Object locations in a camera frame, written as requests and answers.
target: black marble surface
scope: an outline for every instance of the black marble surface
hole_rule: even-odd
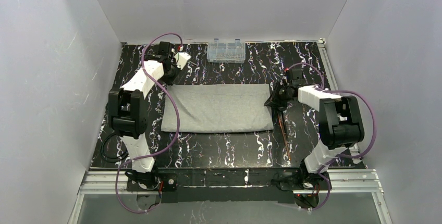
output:
[[[125,45],[115,75],[114,86],[129,81],[140,68],[140,55],[144,45]],[[176,78],[174,84],[255,84],[267,83],[273,88],[282,78],[285,68],[299,62],[315,66],[325,77],[320,53],[315,42],[247,43],[244,64],[208,63],[205,49],[207,44],[187,44],[186,52],[191,55],[188,63]],[[320,83],[320,77],[304,67],[308,83]],[[146,138],[151,153],[167,146],[173,133],[160,130],[164,110],[164,92],[154,87],[148,94],[148,129]],[[274,130],[254,133],[194,134],[182,133],[179,140],[155,158],[159,168],[287,168],[297,167],[309,155],[318,142],[316,111],[297,101],[289,103],[285,112],[288,132],[288,146],[291,160],[286,155],[281,129],[274,114]],[[117,168],[119,163],[110,164],[101,159],[99,148],[105,137],[112,133],[107,124],[107,111],[103,118],[100,135],[92,158],[91,169]],[[112,139],[105,151],[114,156],[125,150],[121,141]],[[354,167],[350,159],[338,159],[331,167]]]

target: cable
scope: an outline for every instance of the cable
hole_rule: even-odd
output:
[[[321,190],[321,185],[318,183],[318,190],[316,191],[316,194],[314,194],[314,195],[318,195],[320,190]]]
[[[158,205],[159,204],[159,202],[157,203],[157,202],[155,202],[154,204],[152,204],[148,209],[151,209],[153,206],[156,206],[156,205]]]
[[[292,66],[288,67],[287,69],[292,69],[294,66],[298,66],[298,65],[307,65],[310,68],[312,68],[319,75],[319,77],[321,77],[321,87],[320,87],[321,90],[325,89],[324,76],[319,72],[319,70],[315,66],[308,64],[308,63],[297,63],[297,64],[293,64]]]
[[[157,185],[154,187],[154,188],[151,188],[151,189],[146,189],[146,190],[148,190],[148,191],[153,191],[153,190],[155,190],[155,189],[157,189],[158,188],[158,186],[159,186],[159,183],[157,183]]]
[[[164,153],[164,152],[166,152],[170,147],[172,147],[172,145],[177,141],[177,139],[178,139],[178,134],[179,134],[179,127],[180,127],[180,118],[179,118],[179,112],[178,112],[178,107],[177,107],[177,105],[176,105],[176,103],[175,103],[175,101],[174,101],[174,99],[172,98],[172,96],[169,94],[169,92],[167,92],[167,90],[155,79],[155,78],[153,78],[151,75],[149,75],[148,73],[147,73],[147,71],[146,71],[146,69],[144,68],[144,55],[145,55],[145,53],[146,53],[146,50],[147,50],[147,48],[149,48],[151,45],[152,45],[152,43],[153,42],[155,42],[157,39],[159,39],[159,38],[161,38],[161,37],[163,37],[163,36],[165,36],[165,35],[176,35],[177,37],[179,37],[180,38],[180,42],[181,42],[181,46],[182,46],[182,38],[177,34],[177,33],[166,33],[166,34],[162,34],[162,35],[160,35],[159,37],[157,37],[157,38],[155,38],[150,44],[148,44],[148,45],[146,45],[146,47],[144,47],[144,49],[143,49],[143,51],[142,51],[142,53],[141,53],[141,67],[142,67],[142,69],[143,69],[143,71],[144,71],[144,74],[147,76],[147,77],[149,77],[149,79],[151,79],[165,94],[166,94],[166,96],[167,97],[169,97],[169,100],[170,100],[170,102],[172,103],[172,105],[173,105],[173,107],[174,107],[174,110],[175,110],[175,113],[177,114],[177,131],[175,132],[175,135],[174,135],[174,138],[172,139],[172,141],[169,143],[169,145],[167,145],[164,149],[162,149],[162,150],[160,150],[160,151],[158,151],[158,152],[156,152],[156,153],[153,153],[153,154],[150,154],[150,155],[143,155],[143,156],[139,156],[139,157],[135,157],[134,159],[132,159],[132,160],[129,160],[129,161],[126,161],[126,162],[124,162],[124,163],[121,163],[121,165],[120,166],[118,166],[118,170],[117,170],[117,177],[116,177],[116,179],[115,179],[115,194],[117,195],[117,199],[118,199],[118,201],[120,202],[120,205],[124,208],[124,209],[126,209],[127,211],[129,211],[129,212],[131,212],[131,213],[135,213],[135,214],[144,214],[144,213],[148,213],[148,212],[150,212],[150,211],[152,211],[152,210],[154,210],[159,204],[157,204],[157,205],[155,205],[154,207],[152,207],[152,208],[150,208],[150,209],[147,209],[147,210],[133,210],[133,209],[130,209],[128,206],[126,206],[124,203],[123,203],[123,201],[121,200],[121,197],[120,197],[120,195],[118,194],[118,176],[119,176],[119,174],[120,174],[120,170],[121,170],[121,168],[122,167],[124,167],[124,166],[126,166],[126,165],[128,165],[128,164],[130,164],[130,163],[132,163],[132,161],[136,161],[136,160],[140,160],[140,159],[144,159],[144,158],[149,158],[149,157],[153,157],[153,156],[157,156],[157,155],[160,155],[160,154],[162,154],[162,153]]]
[[[114,137],[114,136],[116,136],[117,135],[117,133],[112,133],[112,134],[109,134],[108,136],[106,136],[106,138],[104,139],[104,141],[101,143],[101,146],[100,146],[100,155],[101,155],[101,157],[102,157],[102,159],[105,161],[105,162],[108,162],[108,163],[116,163],[116,162],[118,162],[118,161],[120,161],[120,160],[124,160],[124,159],[126,159],[126,157],[129,155],[129,153],[127,152],[127,150],[126,151],[124,151],[121,155],[119,155],[119,156],[108,156],[105,152],[104,152],[104,147],[106,146],[106,143],[112,138],[112,137]]]
[[[364,155],[366,155],[373,147],[374,142],[376,140],[376,135],[377,135],[377,120],[376,120],[376,115],[374,113],[373,108],[371,107],[371,105],[368,103],[367,99],[362,96],[361,94],[359,94],[358,92],[355,91],[349,91],[349,90],[324,90],[323,92],[325,93],[346,93],[346,94],[353,94],[357,97],[359,97],[367,106],[367,108],[369,108],[370,114],[372,115],[372,120],[373,120],[373,134],[372,134],[372,139],[370,140],[369,146],[367,147],[366,150],[364,150],[361,154],[359,155],[346,155],[346,154],[339,154],[339,157],[343,157],[343,158],[352,158],[352,159],[358,159],[363,157]]]
[[[178,64],[178,62],[179,62],[179,60],[180,60],[180,55],[178,55],[178,59],[175,59],[175,64]]]
[[[302,203],[308,205],[309,207],[314,207],[308,200],[306,197],[304,197],[303,195],[298,195],[295,196],[295,198],[297,198],[299,201],[301,201]]]
[[[161,186],[159,186],[158,196],[161,199],[161,190],[163,189],[163,182],[161,182]]]

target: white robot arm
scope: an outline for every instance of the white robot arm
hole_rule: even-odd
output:
[[[155,80],[171,85],[190,59],[187,53],[178,52],[174,56],[173,54],[170,43],[160,42],[158,51],[153,55],[147,55],[147,60],[144,61],[148,74]],[[129,82],[109,92],[109,124],[121,137],[131,158],[150,154],[145,136],[145,99],[153,85],[154,82],[140,69]],[[153,157],[136,160],[132,163],[132,170],[150,172],[154,162]]]
[[[265,106],[284,111],[288,101],[297,97],[300,103],[319,112],[321,138],[312,153],[301,162],[296,176],[298,185],[315,185],[322,179],[318,174],[326,172],[333,159],[364,139],[358,101],[354,96],[322,92],[315,85],[305,86],[301,70],[286,70],[285,75],[286,79],[275,86]]]

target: white wall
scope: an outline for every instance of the white wall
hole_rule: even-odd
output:
[[[339,87],[376,109],[365,161],[394,223],[442,220],[441,39],[442,0],[348,0],[327,41]]]
[[[346,0],[98,1],[121,42],[148,43],[165,32],[187,42],[317,40],[329,35]]]
[[[97,0],[0,0],[0,223],[66,223],[121,52]]]

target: black cable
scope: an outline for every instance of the black cable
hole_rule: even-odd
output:
[[[154,203],[154,204],[152,204],[148,209],[151,209],[153,206],[156,206],[156,205],[158,205],[159,204],[159,202],[157,203]]]
[[[304,197],[304,196],[298,196],[298,197],[295,196],[295,198],[297,198],[300,202],[306,204],[308,207],[314,207],[313,204],[310,203],[310,202],[308,201],[308,199],[307,199],[306,197]]]
[[[104,160],[104,161],[106,161],[106,162],[108,162],[108,163],[116,163],[116,162],[118,162],[118,161],[120,161],[120,160],[124,160],[124,159],[126,159],[126,157],[129,155],[129,152],[127,152],[127,150],[126,151],[124,151],[120,156],[108,156],[105,152],[104,152],[104,146],[106,145],[106,143],[112,138],[112,137],[114,137],[114,136],[116,136],[117,135],[117,133],[112,133],[112,134],[109,134],[108,136],[106,136],[106,138],[104,139],[104,141],[101,143],[101,146],[100,146],[100,155],[101,155],[101,158]]]
[[[178,64],[178,61],[180,59],[179,54],[178,54],[178,59],[176,59],[175,56],[174,56],[174,59],[175,59],[175,64]]]

